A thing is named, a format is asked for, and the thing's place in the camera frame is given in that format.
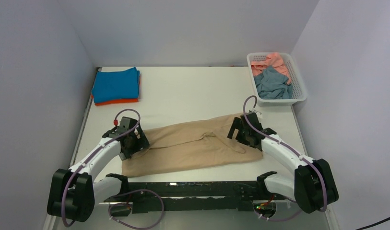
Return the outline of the beige t shirt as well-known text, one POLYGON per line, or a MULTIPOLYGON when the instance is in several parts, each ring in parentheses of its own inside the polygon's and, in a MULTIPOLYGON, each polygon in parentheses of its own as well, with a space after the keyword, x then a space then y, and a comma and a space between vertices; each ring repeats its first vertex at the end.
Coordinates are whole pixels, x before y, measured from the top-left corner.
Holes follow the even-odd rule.
POLYGON ((227 137, 234 118, 239 116, 224 115, 145 130, 149 148, 122 161, 122 175, 140 177, 261 160, 260 150, 227 137))

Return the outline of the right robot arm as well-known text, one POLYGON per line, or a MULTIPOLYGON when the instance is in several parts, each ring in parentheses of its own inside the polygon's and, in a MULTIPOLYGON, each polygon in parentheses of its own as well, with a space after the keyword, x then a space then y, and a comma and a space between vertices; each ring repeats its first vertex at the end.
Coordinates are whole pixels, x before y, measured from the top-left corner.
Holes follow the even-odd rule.
POLYGON ((276 159, 293 176, 270 171, 257 177, 256 194, 262 199, 281 195, 297 203, 305 213, 322 211, 339 199, 329 163, 299 153, 271 128, 263 128, 255 112, 233 119, 228 138, 258 149, 276 159))

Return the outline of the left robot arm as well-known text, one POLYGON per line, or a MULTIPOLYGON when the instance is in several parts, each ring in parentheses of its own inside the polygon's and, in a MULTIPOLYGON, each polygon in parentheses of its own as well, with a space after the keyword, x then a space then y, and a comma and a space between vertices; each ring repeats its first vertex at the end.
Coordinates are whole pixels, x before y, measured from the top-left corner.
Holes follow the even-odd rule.
POLYGON ((94 207, 113 197, 125 200, 129 195, 126 176, 111 173, 94 182, 103 168, 116 156, 130 159, 133 154, 149 147, 138 120, 122 117, 120 123, 102 135, 96 148, 68 169, 58 169, 52 176, 47 213, 72 222, 85 222, 94 207))

